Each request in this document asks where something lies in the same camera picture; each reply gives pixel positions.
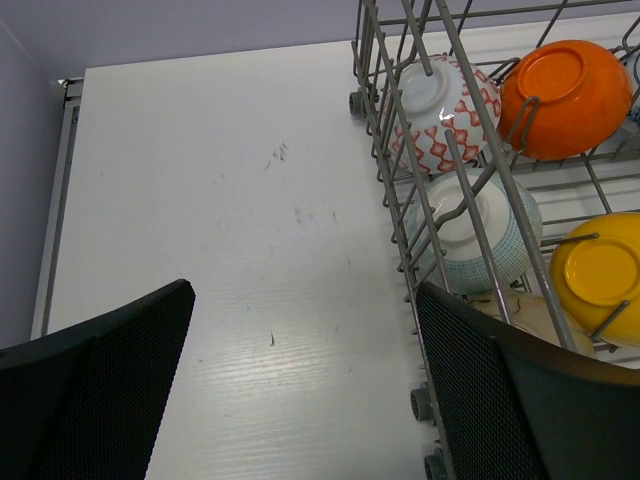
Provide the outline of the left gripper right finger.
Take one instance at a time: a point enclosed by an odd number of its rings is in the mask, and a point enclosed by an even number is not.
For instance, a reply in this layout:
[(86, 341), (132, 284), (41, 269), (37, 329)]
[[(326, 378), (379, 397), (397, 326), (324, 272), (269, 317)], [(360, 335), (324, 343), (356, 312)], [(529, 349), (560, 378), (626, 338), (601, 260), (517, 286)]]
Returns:
[(415, 312), (449, 478), (638, 478), (638, 372), (538, 339), (430, 283)]

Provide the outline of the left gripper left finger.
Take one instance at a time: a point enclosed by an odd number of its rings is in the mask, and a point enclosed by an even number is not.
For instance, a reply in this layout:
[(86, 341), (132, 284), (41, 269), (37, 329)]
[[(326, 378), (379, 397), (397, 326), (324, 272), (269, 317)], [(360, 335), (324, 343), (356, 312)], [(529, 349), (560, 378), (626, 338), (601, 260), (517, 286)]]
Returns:
[(194, 304), (179, 279), (2, 350), (2, 478), (144, 478)]

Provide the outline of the black glossy bowl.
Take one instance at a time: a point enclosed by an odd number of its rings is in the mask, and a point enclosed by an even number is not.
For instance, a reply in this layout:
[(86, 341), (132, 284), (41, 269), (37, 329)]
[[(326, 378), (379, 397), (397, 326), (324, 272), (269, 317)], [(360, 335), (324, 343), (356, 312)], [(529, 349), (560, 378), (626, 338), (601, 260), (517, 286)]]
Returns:
[[(548, 343), (556, 346), (560, 345), (543, 297), (513, 289), (504, 290), (503, 294), (506, 297), (511, 319), (516, 328)], [(493, 292), (469, 297), (468, 303), (471, 307), (486, 315), (498, 320), (501, 319), (499, 305)], [(578, 353), (590, 358), (596, 358), (596, 352), (589, 335), (567, 311), (564, 312), (564, 315), (569, 324)]]

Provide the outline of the yellow-orange bowl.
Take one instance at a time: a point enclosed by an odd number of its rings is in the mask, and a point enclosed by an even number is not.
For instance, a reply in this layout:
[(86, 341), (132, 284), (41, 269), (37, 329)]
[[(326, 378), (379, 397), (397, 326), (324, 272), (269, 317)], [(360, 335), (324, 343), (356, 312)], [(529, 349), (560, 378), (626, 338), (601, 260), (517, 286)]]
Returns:
[(574, 228), (553, 252), (562, 307), (607, 343), (639, 345), (639, 214), (613, 213)]

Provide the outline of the grey wire dish rack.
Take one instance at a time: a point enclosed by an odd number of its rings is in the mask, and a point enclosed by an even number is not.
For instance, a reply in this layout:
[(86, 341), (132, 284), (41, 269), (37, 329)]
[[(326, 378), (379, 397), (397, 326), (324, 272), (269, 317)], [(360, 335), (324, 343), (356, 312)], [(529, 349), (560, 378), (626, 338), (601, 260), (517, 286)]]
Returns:
[[(639, 130), (631, 134), (622, 128), (627, 115), (604, 142), (555, 161), (524, 156), (503, 142), (497, 131), (501, 85), (532, 51), (556, 41), (585, 40), (609, 50), (625, 68), (625, 61), (639, 52), (637, 12), (621, 19), (567, 20), (564, 13), (571, 8), (569, 1), (509, 5), (502, 9), (503, 15), (542, 11), (550, 18), (519, 25), (507, 34), (474, 29), (473, 21), (484, 16), (474, 1), (459, 13), (444, 1), (405, 1), (397, 18), (381, 16), (373, 1), (358, 5), (351, 44), (358, 87), (349, 97), (349, 109), (365, 120), (372, 139), (371, 154), (385, 190), (383, 203), (391, 215), (391, 239), (400, 255), (398, 269), (407, 285), (406, 301), (425, 373), (424, 382), (411, 391), (410, 402), (415, 419), (433, 431), (423, 460), (430, 479), (451, 478), (441, 459), (440, 431), (418, 332), (418, 287), (430, 283), (469, 306), (469, 297), (493, 292), (500, 321), (514, 328), (503, 291), (541, 296), (560, 342), (557, 347), (579, 354), (552, 282), (553, 252), (574, 228), (590, 219), (639, 214)], [(453, 132), (447, 130), (454, 169), (432, 175), (417, 164), (398, 83), (403, 70), (416, 62), (432, 75), (430, 57), (442, 54), (459, 62), (487, 145), (474, 161), (465, 163)], [(617, 346), (587, 334), (596, 352), (592, 359), (639, 374), (639, 345)]]

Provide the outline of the blue triangle pattern bowl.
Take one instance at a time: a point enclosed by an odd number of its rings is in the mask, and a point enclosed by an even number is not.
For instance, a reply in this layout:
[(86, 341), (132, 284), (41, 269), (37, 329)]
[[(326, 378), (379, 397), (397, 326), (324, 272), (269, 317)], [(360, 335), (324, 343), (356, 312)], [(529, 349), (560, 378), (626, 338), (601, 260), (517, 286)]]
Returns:
[(454, 169), (447, 130), (453, 132), (465, 163), (476, 159), (487, 140), (456, 57), (433, 55), (430, 64), (430, 76), (419, 62), (408, 66), (400, 75), (398, 88), (417, 164), (422, 172), (434, 175)]

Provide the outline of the orange bowl white inside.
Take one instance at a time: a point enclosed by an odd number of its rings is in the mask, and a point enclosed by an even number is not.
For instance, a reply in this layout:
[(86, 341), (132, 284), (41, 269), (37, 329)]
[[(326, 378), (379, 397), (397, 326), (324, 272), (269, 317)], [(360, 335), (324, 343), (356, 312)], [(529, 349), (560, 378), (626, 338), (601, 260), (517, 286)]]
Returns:
[(632, 105), (626, 68), (585, 40), (549, 43), (523, 57), (501, 85), (502, 141), (526, 157), (555, 161), (608, 139)]

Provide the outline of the blue floral bowl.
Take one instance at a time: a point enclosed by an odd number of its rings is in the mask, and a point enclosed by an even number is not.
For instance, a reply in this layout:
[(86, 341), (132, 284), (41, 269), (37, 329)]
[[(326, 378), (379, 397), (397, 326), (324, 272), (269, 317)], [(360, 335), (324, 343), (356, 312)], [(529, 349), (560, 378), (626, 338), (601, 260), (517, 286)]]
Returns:
[(625, 61), (632, 85), (632, 105), (622, 128), (634, 134), (639, 130), (639, 52), (636, 51)]

